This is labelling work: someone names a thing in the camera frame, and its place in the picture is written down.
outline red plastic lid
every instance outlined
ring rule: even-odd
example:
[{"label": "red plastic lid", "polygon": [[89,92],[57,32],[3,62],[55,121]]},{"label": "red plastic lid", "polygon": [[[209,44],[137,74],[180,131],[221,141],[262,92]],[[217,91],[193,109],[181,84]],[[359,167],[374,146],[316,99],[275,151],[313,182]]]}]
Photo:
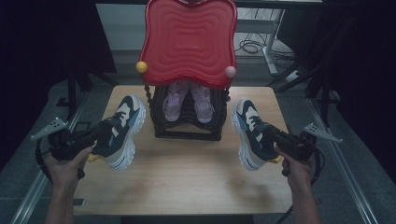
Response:
[{"label": "red plastic lid", "polygon": [[237,18],[231,0],[151,0],[146,7],[146,40],[140,55],[150,86],[190,80],[212,89],[231,86],[225,74],[236,67],[233,34]]}]

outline black curtain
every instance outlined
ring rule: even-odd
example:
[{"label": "black curtain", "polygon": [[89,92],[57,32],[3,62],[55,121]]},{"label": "black curtain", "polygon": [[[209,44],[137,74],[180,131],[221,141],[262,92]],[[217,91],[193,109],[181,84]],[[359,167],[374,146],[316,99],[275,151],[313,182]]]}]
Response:
[{"label": "black curtain", "polygon": [[337,55],[332,87],[338,110],[396,183],[395,9],[368,1]]},{"label": "black curtain", "polygon": [[86,80],[90,72],[116,69],[93,1],[3,0],[0,30],[3,168],[48,101],[51,86],[71,71]]}]

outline metal bracket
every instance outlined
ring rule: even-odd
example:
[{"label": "metal bracket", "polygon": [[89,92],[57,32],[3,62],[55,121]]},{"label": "metal bracket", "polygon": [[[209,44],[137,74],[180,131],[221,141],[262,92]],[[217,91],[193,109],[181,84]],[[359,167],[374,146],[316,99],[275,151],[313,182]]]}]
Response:
[{"label": "metal bracket", "polygon": [[66,128],[67,122],[62,121],[59,118],[56,118],[53,122],[47,125],[40,132],[33,134],[30,136],[30,140],[34,141],[36,139],[42,138],[44,136],[49,135],[50,133],[56,133],[59,130]]},{"label": "metal bracket", "polygon": [[304,128],[304,131],[306,133],[310,133],[316,137],[324,138],[324,139],[331,140],[331,141],[334,141],[337,143],[343,143],[343,139],[338,139],[338,138],[332,136],[331,134],[328,134],[328,133],[322,131],[321,129],[316,127],[313,123],[307,125]]}]

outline white wall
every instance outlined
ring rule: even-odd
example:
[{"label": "white wall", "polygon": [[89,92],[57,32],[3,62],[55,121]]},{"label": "white wall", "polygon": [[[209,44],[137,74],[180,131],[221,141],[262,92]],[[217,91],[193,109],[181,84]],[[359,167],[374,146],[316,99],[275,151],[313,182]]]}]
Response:
[{"label": "white wall", "polygon": [[110,49],[142,49],[146,36],[146,6],[96,4],[96,8]]}]

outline wrist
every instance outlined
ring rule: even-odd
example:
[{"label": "wrist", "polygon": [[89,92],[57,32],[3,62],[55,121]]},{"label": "wrist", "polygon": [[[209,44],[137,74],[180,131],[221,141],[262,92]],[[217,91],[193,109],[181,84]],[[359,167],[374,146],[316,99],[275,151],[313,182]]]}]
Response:
[{"label": "wrist", "polygon": [[57,194],[72,194],[74,195],[74,192],[77,189],[78,185],[78,180],[73,180],[73,181],[64,181],[64,180],[58,180],[58,181],[53,181],[52,182],[52,193],[57,193]]},{"label": "wrist", "polygon": [[73,197],[74,197],[74,191],[71,188],[55,187],[55,186],[52,188],[52,198],[65,200]]},{"label": "wrist", "polygon": [[293,194],[306,195],[312,193],[311,181],[309,178],[297,182],[290,181],[289,186]]}]

